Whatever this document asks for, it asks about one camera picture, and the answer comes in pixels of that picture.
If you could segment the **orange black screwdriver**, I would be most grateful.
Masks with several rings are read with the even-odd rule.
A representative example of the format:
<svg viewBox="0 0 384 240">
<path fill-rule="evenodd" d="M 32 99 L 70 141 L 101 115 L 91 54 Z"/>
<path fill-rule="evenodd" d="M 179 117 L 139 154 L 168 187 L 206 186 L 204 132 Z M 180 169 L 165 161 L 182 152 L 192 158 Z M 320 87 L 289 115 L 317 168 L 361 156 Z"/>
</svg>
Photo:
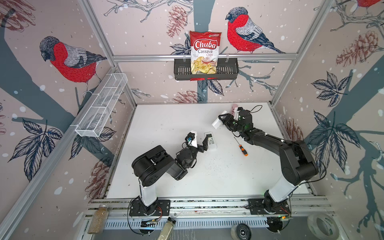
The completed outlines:
<svg viewBox="0 0 384 240">
<path fill-rule="evenodd" d="M 238 142 L 237 138 L 234 137 L 234 139 L 235 139 L 236 142 L 238 143 L 239 148 L 240 148 L 240 150 L 242 151 L 243 155 L 244 155 L 244 156 L 248 156 L 248 152 L 247 152 L 247 151 L 245 150 L 245 148 Z"/>
</svg>

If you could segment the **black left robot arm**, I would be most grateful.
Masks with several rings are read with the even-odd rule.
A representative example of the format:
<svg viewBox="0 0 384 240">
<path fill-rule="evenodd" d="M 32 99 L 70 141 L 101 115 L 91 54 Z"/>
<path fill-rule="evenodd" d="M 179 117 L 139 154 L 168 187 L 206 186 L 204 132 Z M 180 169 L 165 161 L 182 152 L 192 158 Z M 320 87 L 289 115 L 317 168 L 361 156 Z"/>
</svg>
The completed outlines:
<svg viewBox="0 0 384 240">
<path fill-rule="evenodd" d="M 195 167 L 198 153 L 204 153 L 209 149 L 209 138 L 205 136 L 201 145 L 197 144 L 197 133 L 191 131 L 185 138 L 185 147 L 177 152 L 175 158 L 169 155 L 162 146 L 156 146 L 148 152 L 137 157 L 132 168 L 139 179 L 140 195 L 139 203 L 146 210 L 158 206 L 155 183 L 165 174 L 169 174 L 176 181 L 181 180 L 188 169 Z"/>
</svg>

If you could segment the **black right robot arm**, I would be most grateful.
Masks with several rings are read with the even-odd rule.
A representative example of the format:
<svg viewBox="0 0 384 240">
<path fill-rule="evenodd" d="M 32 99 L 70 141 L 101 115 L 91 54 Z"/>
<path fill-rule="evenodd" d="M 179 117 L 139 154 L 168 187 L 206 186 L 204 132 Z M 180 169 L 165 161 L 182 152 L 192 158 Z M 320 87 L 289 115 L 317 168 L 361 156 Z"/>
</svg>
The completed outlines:
<svg viewBox="0 0 384 240">
<path fill-rule="evenodd" d="M 312 177 L 319 173 L 316 161 L 304 141 L 289 141 L 269 135 L 253 125 L 252 112 L 240 108 L 238 118 L 222 114 L 218 119 L 232 133 L 238 132 L 245 142 L 262 147 L 280 157 L 282 176 L 264 194 L 264 209 L 272 214 L 289 196 Z"/>
</svg>

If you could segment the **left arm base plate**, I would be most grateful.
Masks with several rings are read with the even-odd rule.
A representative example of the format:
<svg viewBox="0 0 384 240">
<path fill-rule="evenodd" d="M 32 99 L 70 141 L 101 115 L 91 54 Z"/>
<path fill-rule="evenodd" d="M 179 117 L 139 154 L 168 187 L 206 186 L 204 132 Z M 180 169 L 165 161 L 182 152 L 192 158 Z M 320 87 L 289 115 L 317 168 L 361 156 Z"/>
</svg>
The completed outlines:
<svg viewBox="0 0 384 240">
<path fill-rule="evenodd" d="M 170 200 L 155 200 L 150 206 L 145 206 L 140 197 L 133 199 L 129 206 L 130 217 L 162 217 L 169 216 Z"/>
</svg>

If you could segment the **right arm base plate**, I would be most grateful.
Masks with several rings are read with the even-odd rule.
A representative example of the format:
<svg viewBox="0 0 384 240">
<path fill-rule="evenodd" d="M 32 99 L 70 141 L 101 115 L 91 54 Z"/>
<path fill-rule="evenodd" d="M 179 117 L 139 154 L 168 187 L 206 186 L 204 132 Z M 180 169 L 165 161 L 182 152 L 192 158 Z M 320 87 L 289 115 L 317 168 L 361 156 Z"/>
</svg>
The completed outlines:
<svg viewBox="0 0 384 240">
<path fill-rule="evenodd" d="M 272 199 L 248 199 L 246 209 L 251 211 L 252 215 L 290 215 L 291 209 L 289 203 L 285 200 L 280 203 Z"/>
</svg>

